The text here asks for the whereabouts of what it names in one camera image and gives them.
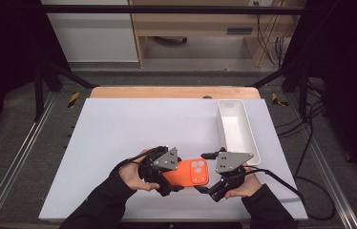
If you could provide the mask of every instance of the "orange phone case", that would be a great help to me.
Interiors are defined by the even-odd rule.
[[[208,163],[203,158],[182,160],[178,163],[178,169],[163,173],[164,177],[172,185],[193,187],[205,185],[209,181]]]

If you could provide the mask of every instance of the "white wall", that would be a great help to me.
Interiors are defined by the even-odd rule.
[[[128,5],[127,0],[41,0],[44,5]],[[137,62],[129,14],[49,13],[69,62]]]

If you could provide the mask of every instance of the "rectangular container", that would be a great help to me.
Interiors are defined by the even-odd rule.
[[[243,101],[222,99],[218,105],[218,130],[220,145],[232,153],[252,153],[248,165],[258,165],[260,155],[250,128],[249,119]]]

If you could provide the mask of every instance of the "black sleeve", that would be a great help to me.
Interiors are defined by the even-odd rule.
[[[250,228],[293,229],[297,221],[286,211],[266,184],[253,196],[241,201],[251,216]]]
[[[135,192],[125,184],[118,172],[111,172],[63,221],[59,229],[117,228],[125,213],[125,203]]]

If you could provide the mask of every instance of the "hazard tape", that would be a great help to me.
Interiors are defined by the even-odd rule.
[[[287,102],[280,102],[279,99],[277,98],[276,94],[273,94],[273,104],[274,105],[281,105],[283,107],[287,107],[288,106]]]
[[[71,100],[69,101],[69,105],[68,108],[72,108],[74,106],[74,103],[76,102],[77,98],[78,98],[79,93],[73,93]]]

